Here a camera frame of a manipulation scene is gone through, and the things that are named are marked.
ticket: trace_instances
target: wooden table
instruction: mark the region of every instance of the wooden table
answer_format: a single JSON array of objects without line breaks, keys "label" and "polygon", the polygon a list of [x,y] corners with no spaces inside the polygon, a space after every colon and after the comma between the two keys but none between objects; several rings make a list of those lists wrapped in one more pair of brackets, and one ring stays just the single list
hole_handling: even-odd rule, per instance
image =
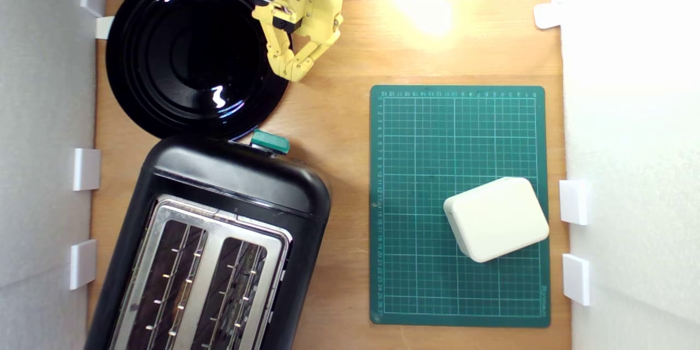
[{"label": "wooden table", "polygon": [[[562,59],[558,31],[538,31],[532,7],[548,0],[345,0],[340,41],[302,83],[291,84],[265,130],[292,156],[331,175],[333,211],[295,339],[301,350],[570,348],[562,295],[567,227],[558,217],[564,177]],[[107,0],[116,12],[122,0]],[[102,186],[92,205],[103,286],[143,158],[156,143],[116,103],[98,43],[97,132]],[[369,92],[374,84],[541,84],[547,91],[552,325],[547,329],[373,325],[369,318]]]}]

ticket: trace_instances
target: white wall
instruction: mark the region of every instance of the white wall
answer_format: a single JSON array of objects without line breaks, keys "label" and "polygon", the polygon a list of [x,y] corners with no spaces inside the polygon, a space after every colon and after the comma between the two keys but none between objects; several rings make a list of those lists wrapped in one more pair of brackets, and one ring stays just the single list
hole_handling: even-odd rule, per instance
[{"label": "white wall", "polygon": [[0,0],[0,348],[81,348],[87,293],[68,291],[90,194],[73,148],[92,148],[95,19],[78,0]]},{"label": "white wall", "polygon": [[568,178],[592,183],[573,348],[700,348],[700,0],[563,0]]}]

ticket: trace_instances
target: toaster slot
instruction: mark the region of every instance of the toaster slot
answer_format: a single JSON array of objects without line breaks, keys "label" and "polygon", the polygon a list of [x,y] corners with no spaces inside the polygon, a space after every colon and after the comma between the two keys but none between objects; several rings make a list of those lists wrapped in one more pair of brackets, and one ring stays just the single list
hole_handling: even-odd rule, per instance
[{"label": "toaster slot", "polygon": [[176,221],[165,224],[138,309],[129,348],[173,347],[207,232]]},{"label": "toaster slot", "polygon": [[112,348],[255,350],[290,243],[281,228],[163,196],[138,251]]},{"label": "toaster slot", "polygon": [[266,257],[262,246],[234,238],[224,241],[192,349],[238,350]]}]

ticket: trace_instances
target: black toaster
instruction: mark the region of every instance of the black toaster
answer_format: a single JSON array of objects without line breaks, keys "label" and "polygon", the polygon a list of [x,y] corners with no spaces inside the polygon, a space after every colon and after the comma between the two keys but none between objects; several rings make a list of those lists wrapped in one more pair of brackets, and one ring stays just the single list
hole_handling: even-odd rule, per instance
[{"label": "black toaster", "polygon": [[329,213],[323,179],[274,146],[160,141],[85,348],[290,348]]}]

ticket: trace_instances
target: green cutting mat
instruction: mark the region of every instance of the green cutting mat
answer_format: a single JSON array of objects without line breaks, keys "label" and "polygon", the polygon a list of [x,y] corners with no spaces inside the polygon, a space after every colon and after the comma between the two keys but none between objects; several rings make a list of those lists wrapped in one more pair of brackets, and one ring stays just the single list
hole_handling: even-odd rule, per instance
[{"label": "green cutting mat", "polygon": [[448,196],[522,176],[548,215],[544,90],[375,86],[371,107],[372,321],[548,326],[549,241],[476,263],[442,210]]}]

